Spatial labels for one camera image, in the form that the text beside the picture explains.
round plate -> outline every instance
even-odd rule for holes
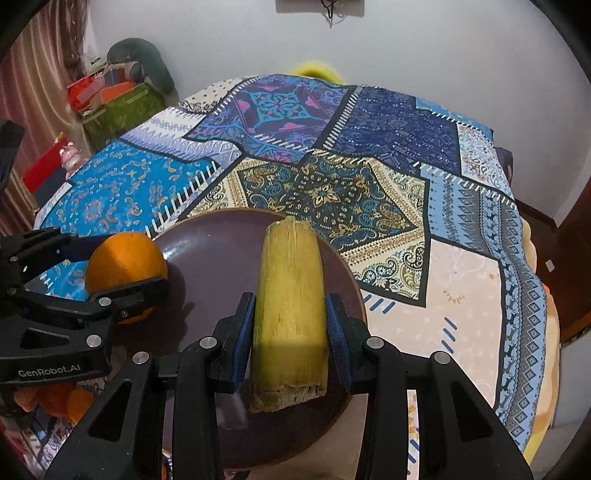
[[[219,319],[234,314],[243,292],[256,293],[265,230],[283,217],[267,210],[225,209],[178,223],[156,240],[168,262],[171,292],[143,322],[115,329],[114,343],[133,355],[182,351],[211,335]],[[357,282],[342,257],[319,237],[326,293],[341,295],[349,315],[365,320]],[[234,395],[216,395],[217,425],[225,469],[277,463],[312,445],[348,402],[334,366],[324,397],[273,413],[248,410],[249,381]],[[172,444],[173,398],[167,400],[164,448]]]

dark green cushion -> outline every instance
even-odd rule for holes
[[[137,61],[144,69],[144,76],[150,78],[150,84],[162,95],[167,95],[174,90],[174,80],[160,52],[143,38],[126,38],[117,42],[109,49],[107,60],[109,63]]]

patterned tablecloth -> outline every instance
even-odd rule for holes
[[[375,87],[284,75],[228,80],[97,153],[35,227],[153,238],[230,207],[309,220],[350,265],[371,333],[417,355],[448,351],[525,449],[544,376],[546,294],[526,262],[488,127]],[[48,271],[48,292],[84,299],[84,268]],[[17,436],[39,471],[71,426],[43,412],[33,418]],[[409,392],[412,478],[417,425]]]

curtain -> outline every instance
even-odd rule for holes
[[[51,0],[35,15],[0,64],[0,118],[26,129],[13,175],[0,202],[0,231],[33,226],[34,199],[21,176],[64,132],[89,154],[78,115],[66,87],[82,75],[80,52],[88,0]]]
[[[37,202],[12,169],[10,180],[0,197],[0,234],[26,232],[33,226]]]

sugarcane piece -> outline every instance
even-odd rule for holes
[[[308,222],[267,227],[255,308],[251,411],[277,411],[326,393],[322,259]]]

